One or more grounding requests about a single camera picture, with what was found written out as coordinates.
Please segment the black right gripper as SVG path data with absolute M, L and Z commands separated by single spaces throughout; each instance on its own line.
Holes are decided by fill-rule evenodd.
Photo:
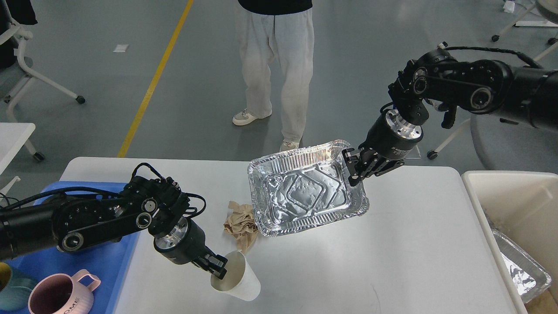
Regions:
M 365 177 L 381 176 L 405 165 L 404 158 L 423 139 L 421 126 L 408 123 L 397 109 L 385 109 L 367 133 L 365 141 L 342 150 L 349 171 L 347 181 L 357 186 Z

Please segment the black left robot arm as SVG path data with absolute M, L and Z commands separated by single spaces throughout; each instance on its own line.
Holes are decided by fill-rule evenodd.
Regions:
M 155 250 L 177 265 L 192 263 L 222 280 L 227 258 L 205 245 L 193 221 L 203 213 L 190 205 L 201 195 L 182 191 L 171 177 L 148 179 L 137 170 L 117 193 L 92 187 L 67 187 L 33 195 L 1 209 L 1 260 L 58 247 L 75 253 L 106 241 L 147 230 Z

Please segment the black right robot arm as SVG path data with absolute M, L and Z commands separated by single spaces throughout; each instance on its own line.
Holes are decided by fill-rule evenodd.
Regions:
M 347 182 L 381 176 L 402 167 L 404 158 L 423 139 L 422 125 L 429 119 L 425 103 L 441 102 L 441 127 L 450 129 L 457 109 L 473 115 L 495 115 L 533 128 L 557 129 L 557 71 L 543 68 L 531 57 L 503 48 L 475 50 L 515 55 L 523 66 L 500 60 L 458 61 L 450 52 L 466 46 L 439 44 L 405 69 L 389 84 L 390 102 L 357 147 L 342 151 Z

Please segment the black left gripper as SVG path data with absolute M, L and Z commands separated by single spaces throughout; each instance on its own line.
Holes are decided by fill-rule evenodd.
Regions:
M 208 252 L 205 234 L 191 219 L 181 217 L 169 234 L 153 241 L 155 250 L 177 265 L 193 263 L 218 280 L 227 274 L 227 258 Z

